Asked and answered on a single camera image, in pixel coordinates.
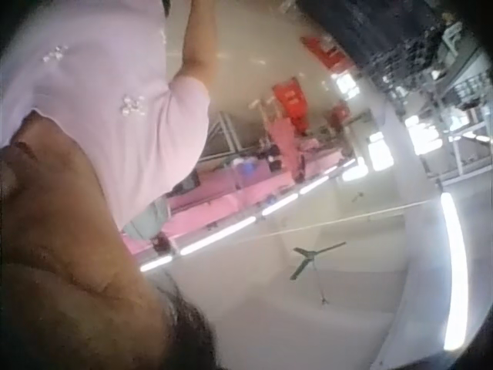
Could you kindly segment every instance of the fluorescent light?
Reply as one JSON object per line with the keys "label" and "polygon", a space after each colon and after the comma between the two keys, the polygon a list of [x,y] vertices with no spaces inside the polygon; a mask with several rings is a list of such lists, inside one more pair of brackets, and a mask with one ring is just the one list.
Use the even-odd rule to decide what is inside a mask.
{"label": "fluorescent light", "polygon": [[464,344],[468,323],[468,262],[461,222],[449,193],[441,195],[451,255],[452,289],[444,350],[454,351]]}
{"label": "fluorescent light", "polygon": [[333,173],[338,167],[334,166],[329,168],[327,171],[324,172],[324,175],[328,175],[329,173]]}
{"label": "fluorescent light", "polygon": [[140,270],[141,270],[141,272],[146,272],[146,271],[152,270],[153,268],[163,266],[164,264],[168,264],[172,260],[173,260],[172,256],[161,257],[161,258],[158,258],[157,260],[149,262],[148,264],[143,264],[140,267]]}
{"label": "fluorescent light", "polygon": [[464,133],[462,134],[463,137],[467,137],[468,139],[475,139],[476,138],[476,134],[473,133],[472,131],[469,131],[467,133]]}
{"label": "fluorescent light", "polygon": [[342,167],[349,167],[351,164],[353,164],[354,162],[356,162],[356,160],[353,158],[352,160],[350,160],[349,162],[346,162],[345,164],[342,165]]}
{"label": "fluorescent light", "polygon": [[301,188],[300,194],[304,195],[304,194],[308,193],[309,191],[315,189],[316,187],[318,187],[319,185],[321,185],[322,183],[324,183],[327,180],[329,180],[329,176],[324,176],[318,180],[315,180],[310,185],[306,185],[305,187]]}
{"label": "fluorescent light", "polygon": [[271,214],[275,212],[276,210],[279,210],[280,208],[286,206],[287,204],[294,202],[296,199],[298,199],[300,195],[298,193],[291,194],[288,197],[285,197],[284,199],[278,201],[277,203],[273,204],[272,206],[267,207],[265,210],[262,211],[262,216],[266,216],[268,214]]}
{"label": "fluorescent light", "polygon": [[419,123],[419,117],[418,116],[411,116],[411,117],[407,118],[404,121],[404,123],[407,127],[415,126]]}
{"label": "fluorescent light", "polygon": [[490,138],[487,136],[484,136],[484,135],[477,135],[476,140],[482,141],[483,143],[489,143],[490,142]]}
{"label": "fluorescent light", "polygon": [[195,243],[192,243],[191,245],[188,245],[184,247],[179,253],[182,256],[186,256],[187,254],[193,253],[195,251],[198,251],[201,248],[204,248],[212,243],[215,243],[217,241],[220,241],[221,239],[236,233],[237,231],[247,227],[248,225],[253,224],[257,218],[255,216],[248,217],[247,219],[240,221],[237,224],[228,226],[221,231],[218,231],[215,234],[212,234],[208,237],[204,237],[202,240],[196,241]]}

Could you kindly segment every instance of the woman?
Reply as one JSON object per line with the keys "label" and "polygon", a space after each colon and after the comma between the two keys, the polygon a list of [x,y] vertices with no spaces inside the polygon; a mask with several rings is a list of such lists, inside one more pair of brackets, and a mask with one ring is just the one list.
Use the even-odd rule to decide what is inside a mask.
{"label": "woman", "polygon": [[305,158],[300,150],[300,141],[297,138],[294,126],[289,118],[283,117],[280,107],[276,101],[273,102],[274,114],[269,114],[269,106],[263,100],[259,101],[260,115],[263,126],[278,147],[276,156],[269,155],[267,160],[269,166],[276,163],[280,167],[280,161],[290,171],[295,183],[305,181]]}
{"label": "woman", "polygon": [[170,83],[159,0],[49,2],[5,50],[4,363],[217,367],[203,316],[179,294],[162,301],[119,235],[192,170],[205,143],[214,1],[191,3]]}

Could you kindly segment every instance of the pink wall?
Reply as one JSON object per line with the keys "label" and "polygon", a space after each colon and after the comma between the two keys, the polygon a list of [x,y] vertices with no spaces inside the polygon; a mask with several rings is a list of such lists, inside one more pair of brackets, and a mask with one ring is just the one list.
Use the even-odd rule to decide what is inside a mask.
{"label": "pink wall", "polygon": [[[339,151],[329,150],[308,158],[307,178],[335,166],[341,158]],[[224,168],[201,174],[200,182],[196,189],[169,199],[173,216],[162,229],[168,237],[177,238],[200,230],[208,224],[264,202],[269,195],[276,195],[294,185],[291,174],[286,170],[272,174],[266,160],[259,161],[254,173],[249,176],[232,168]],[[149,247],[145,241],[127,236],[123,239],[133,254]]]}

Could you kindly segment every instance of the ceiling fan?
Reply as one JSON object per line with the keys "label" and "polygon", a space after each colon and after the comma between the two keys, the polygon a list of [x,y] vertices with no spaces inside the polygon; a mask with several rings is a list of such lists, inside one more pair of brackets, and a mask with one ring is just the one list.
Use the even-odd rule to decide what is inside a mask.
{"label": "ceiling fan", "polygon": [[332,247],[321,249],[319,251],[306,251],[303,248],[294,248],[293,251],[301,254],[305,258],[303,261],[301,261],[300,266],[298,266],[298,268],[295,270],[295,272],[293,272],[290,279],[293,281],[298,279],[298,276],[300,276],[301,272],[303,272],[305,267],[311,262],[314,266],[315,276],[317,277],[317,284],[318,284],[318,289],[320,291],[320,297],[322,298],[322,304],[328,304],[329,302],[325,298],[324,290],[322,289],[322,284],[320,282],[320,277],[318,275],[317,266],[315,264],[315,257],[318,256],[319,254],[324,253],[324,252],[332,251],[333,249],[342,247],[343,245],[346,245],[345,241],[343,241],[342,243],[339,243],[339,244],[335,244]]}

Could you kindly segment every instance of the pink shirt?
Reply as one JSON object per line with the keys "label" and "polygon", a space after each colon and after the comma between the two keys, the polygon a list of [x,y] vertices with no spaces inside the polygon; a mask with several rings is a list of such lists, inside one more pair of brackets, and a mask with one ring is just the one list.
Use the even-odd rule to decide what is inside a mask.
{"label": "pink shirt", "polygon": [[0,144],[32,110],[55,121],[95,167],[118,228],[195,167],[209,96],[168,83],[160,0],[56,0],[2,58]]}
{"label": "pink shirt", "polygon": [[296,138],[294,126],[289,118],[275,119],[269,125],[269,134],[283,157],[287,170],[296,177],[300,171],[300,143]]}

